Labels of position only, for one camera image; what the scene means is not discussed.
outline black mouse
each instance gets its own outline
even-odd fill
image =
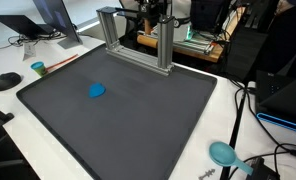
[[[10,72],[0,75],[0,91],[5,91],[17,86],[21,82],[19,74]]]

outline black mat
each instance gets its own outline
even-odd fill
[[[88,96],[91,84],[106,92]],[[175,67],[165,77],[100,46],[18,98],[95,178],[167,179],[217,80]]]

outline white table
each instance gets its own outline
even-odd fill
[[[30,69],[32,63],[43,61],[46,66],[49,66],[76,53],[82,55],[103,43],[89,37],[81,38],[84,45],[69,50],[62,49],[55,42],[39,42],[36,45],[37,57],[26,61],[22,61],[22,47],[0,50],[0,74],[13,71],[24,77],[23,81],[13,89],[0,92],[0,110],[15,115],[15,118],[5,124],[4,128],[41,179],[92,179],[16,97],[18,90],[39,78]],[[227,79],[217,78],[217,86],[170,176],[171,180],[196,180],[209,169],[216,170],[210,179],[220,177],[222,168],[209,158],[208,147],[214,141],[228,143],[230,140],[236,118],[233,96],[237,88]]]
[[[255,87],[255,83],[251,82],[249,87]],[[250,99],[252,109],[255,110],[255,96],[250,95]],[[295,131],[265,121],[261,122],[279,143],[296,144]],[[276,144],[268,137],[256,121],[255,117],[249,111],[248,101],[246,101],[235,148],[238,157],[241,160],[245,160],[256,155],[273,153],[275,147]],[[269,156],[264,157],[264,159],[265,165],[275,171],[274,157]],[[277,163],[281,180],[296,180],[296,157],[290,154],[277,155]],[[232,179],[245,178],[246,174],[241,170],[238,170]]]

